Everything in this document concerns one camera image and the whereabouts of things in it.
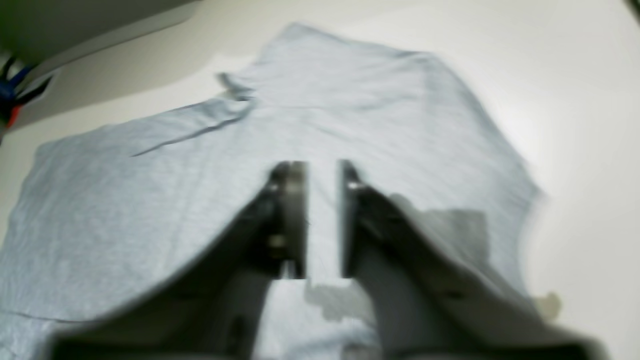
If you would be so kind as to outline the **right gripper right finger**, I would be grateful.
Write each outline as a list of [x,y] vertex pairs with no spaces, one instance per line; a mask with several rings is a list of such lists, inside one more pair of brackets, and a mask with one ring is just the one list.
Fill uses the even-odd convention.
[[490,289],[340,161],[342,275],[368,294],[384,360],[604,360]]

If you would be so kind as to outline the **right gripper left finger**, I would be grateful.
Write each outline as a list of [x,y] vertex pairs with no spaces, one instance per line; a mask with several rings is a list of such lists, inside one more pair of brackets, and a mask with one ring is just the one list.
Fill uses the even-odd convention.
[[56,338],[50,360],[247,360],[274,280],[307,275],[307,164],[279,162],[198,257],[96,325]]

